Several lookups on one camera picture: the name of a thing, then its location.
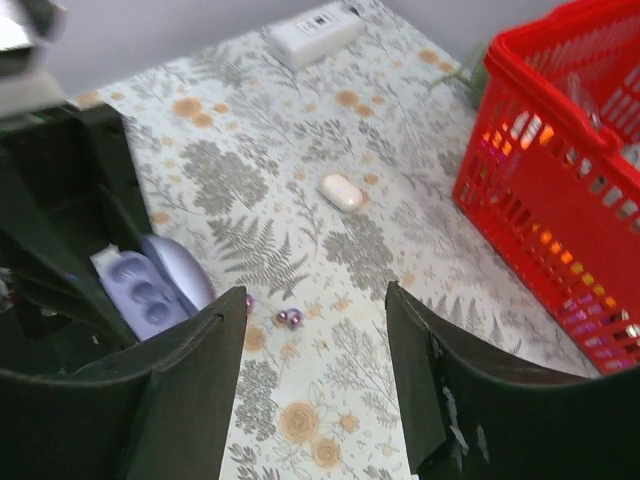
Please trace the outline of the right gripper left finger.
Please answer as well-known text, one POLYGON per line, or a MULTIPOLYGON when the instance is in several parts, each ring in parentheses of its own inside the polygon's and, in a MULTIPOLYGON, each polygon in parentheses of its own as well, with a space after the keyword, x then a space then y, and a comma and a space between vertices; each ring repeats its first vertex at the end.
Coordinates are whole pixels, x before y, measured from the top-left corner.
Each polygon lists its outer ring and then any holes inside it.
POLYGON ((35 370, 2 317, 5 479, 215 479, 247 323, 234 287, 192 319, 71 373, 35 370))

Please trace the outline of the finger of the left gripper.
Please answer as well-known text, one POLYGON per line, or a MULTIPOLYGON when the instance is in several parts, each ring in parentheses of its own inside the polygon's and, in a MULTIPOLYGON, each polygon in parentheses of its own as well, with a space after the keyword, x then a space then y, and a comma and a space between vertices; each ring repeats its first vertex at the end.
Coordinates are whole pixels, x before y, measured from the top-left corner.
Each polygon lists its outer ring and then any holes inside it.
POLYGON ((1 132, 6 370, 74 370, 136 342, 92 257, 152 230, 120 113, 63 104, 1 132))

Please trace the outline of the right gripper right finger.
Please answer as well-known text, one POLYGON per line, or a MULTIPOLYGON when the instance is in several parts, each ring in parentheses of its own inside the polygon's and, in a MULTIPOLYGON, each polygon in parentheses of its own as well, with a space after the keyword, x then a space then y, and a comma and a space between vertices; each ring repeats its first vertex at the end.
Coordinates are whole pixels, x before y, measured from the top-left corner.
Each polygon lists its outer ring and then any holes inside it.
POLYGON ((410 470, 422 479, 635 479, 639 372, 586 379, 507 353, 397 283, 387 331, 410 470))

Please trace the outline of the purple earbud charging case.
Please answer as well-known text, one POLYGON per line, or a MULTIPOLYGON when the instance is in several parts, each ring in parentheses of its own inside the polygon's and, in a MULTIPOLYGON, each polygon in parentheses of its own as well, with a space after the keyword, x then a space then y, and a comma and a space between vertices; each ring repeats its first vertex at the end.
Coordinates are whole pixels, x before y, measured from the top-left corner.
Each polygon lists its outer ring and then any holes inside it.
POLYGON ((194 256, 178 242, 146 235, 141 250, 110 245, 91 262, 108 297, 140 341, 190 319, 216 300, 194 256))

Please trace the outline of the white earbud charging case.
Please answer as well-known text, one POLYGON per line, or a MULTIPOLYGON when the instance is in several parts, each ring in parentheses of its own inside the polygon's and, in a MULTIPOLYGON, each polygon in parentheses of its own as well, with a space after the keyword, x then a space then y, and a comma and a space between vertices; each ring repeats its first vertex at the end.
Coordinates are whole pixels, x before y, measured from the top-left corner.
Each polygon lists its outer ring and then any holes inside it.
POLYGON ((343 213, 352 213, 364 204, 362 191, 340 174, 324 176, 319 183, 320 194, 343 213))

